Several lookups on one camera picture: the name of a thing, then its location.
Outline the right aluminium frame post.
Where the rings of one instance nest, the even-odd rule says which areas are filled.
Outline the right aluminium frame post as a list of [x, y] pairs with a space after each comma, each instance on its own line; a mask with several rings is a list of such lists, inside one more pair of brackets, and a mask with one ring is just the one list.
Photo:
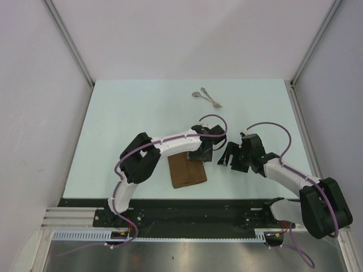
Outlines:
[[306, 53], [303, 56], [303, 59], [299, 63], [292, 79], [289, 82], [292, 88], [294, 88], [296, 86], [301, 75], [306, 70], [311, 58], [313, 57], [315, 51], [317, 50], [318, 46], [322, 42], [326, 32], [328, 31], [331, 23], [333, 22], [335, 16], [339, 12], [339, 9], [341, 8], [341, 6], [344, 2], [345, 2], [344, 0], [332, 1], [327, 13], [325, 14], [320, 26], [318, 27], [318, 29], [312, 39]]

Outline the aluminium frame post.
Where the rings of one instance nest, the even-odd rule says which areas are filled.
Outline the aluminium frame post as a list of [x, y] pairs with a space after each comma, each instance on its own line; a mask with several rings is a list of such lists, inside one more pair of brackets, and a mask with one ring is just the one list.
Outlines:
[[318, 29], [312, 39], [306, 53], [303, 56], [303, 59], [299, 63], [292, 79], [289, 82], [292, 88], [294, 88], [296, 86], [301, 75], [306, 70], [311, 58], [313, 57], [315, 51], [317, 50], [318, 46], [322, 42], [326, 32], [328, 31], [331, 23], [333, 22], [335, 16], [339, 12], [339, 9], [341, 8], [341, 6], [344, 2], [345, 2], [344, 0], [332, 1], [327, 13], [325, 14], [320, 26], [318, 27]]
[[79, 68], [83, 78], [85, 79], [85, 81], [87, 82], [89, 87], [91, 89], [93, 89], [95, 86], [95, 82], [92, 79], [91, 74], [90, 74], [64, 20], [62, 19], [61, 14], [57, 10], [56, 5], [51, 0], [42, 0], [42, 3], [44, 5], [46, 11], [48, 12], [51, 20], [53, 21], [56, 29], [58, 30], [61, 38], [63, 39], [67, 49], [69, 50], [69, 53], [71, 54], [75, 64]]

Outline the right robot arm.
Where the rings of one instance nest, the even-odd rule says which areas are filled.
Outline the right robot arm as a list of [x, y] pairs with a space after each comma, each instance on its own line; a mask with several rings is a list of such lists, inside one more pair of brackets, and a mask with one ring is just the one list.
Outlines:
[[244, 173], [252, 170], [299, 198], [275, 198], [268, 202], [267, 210], [261, 214], [267, 227], [275, 227], [282, 220], [297, 223], [305, 226], [314, 238], [321, 239], [352, 224], [353, 216], [336, 180], [309, 176], [283, 163], [279, 155], [265, 151], [257, 134], [242, 134], [241, 140], [241, 144], [227, 144], [218, 164]]

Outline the silver metal fork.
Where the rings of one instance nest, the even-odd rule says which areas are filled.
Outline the silver metal fork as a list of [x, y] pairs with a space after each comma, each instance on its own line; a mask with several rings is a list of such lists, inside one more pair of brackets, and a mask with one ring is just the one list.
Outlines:
[[207, 98], [208, 98], [208, 99], [209, 99], [209, 101], [213, 104], [213, 106], [214, 106], [215, 108], [222, 108], [222, 105], [221, 105], [220, 103], [216, 102], [215, 100], [213, 100], [213, 99], [211, 98], [211, 96], [208, 94], [208, 92], [206, 91], [206, 89], [205, 89], [204, 87], [201, 87], [201, 88], [200, 88], [200, 90], [201, 90], [201, 92], [202, 92], [204, 95], [206, 95], [206, 96], [207, 96]]

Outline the brown cloth napkin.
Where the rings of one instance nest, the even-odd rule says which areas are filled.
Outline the brown cloth napkin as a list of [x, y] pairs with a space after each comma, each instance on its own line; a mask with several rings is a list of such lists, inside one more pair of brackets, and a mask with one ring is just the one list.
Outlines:
[[198, 160], [188, 160], [183, 152], [168, 157], [171, 182], [174, 189], [201, 184], [208, 180], [204, 164]]

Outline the left aluminium frame post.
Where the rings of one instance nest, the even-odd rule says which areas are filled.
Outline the left aluminium frame post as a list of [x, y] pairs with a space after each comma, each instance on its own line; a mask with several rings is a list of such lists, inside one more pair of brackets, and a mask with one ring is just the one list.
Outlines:
[[91, 89], [93, 89], [95, 86], [95, 82], [92, 79], [91, 74], [90, 74], [64, 20], [62, 19], [61, 14], [57, 10], [56, 5], [51, 0], [42, 0], [42, 3], [44, 5], [46, 11], [48, 12], [51, 20], [53, 21], [56, 29], [58, 30], [61, 38], [63, 39], [67, 49], [69, 50], [69, 53], [71, 54], [75, 64], [79, 68], [83, 78], [85, 79], [85, 81], [87, 82], [89, 87]]

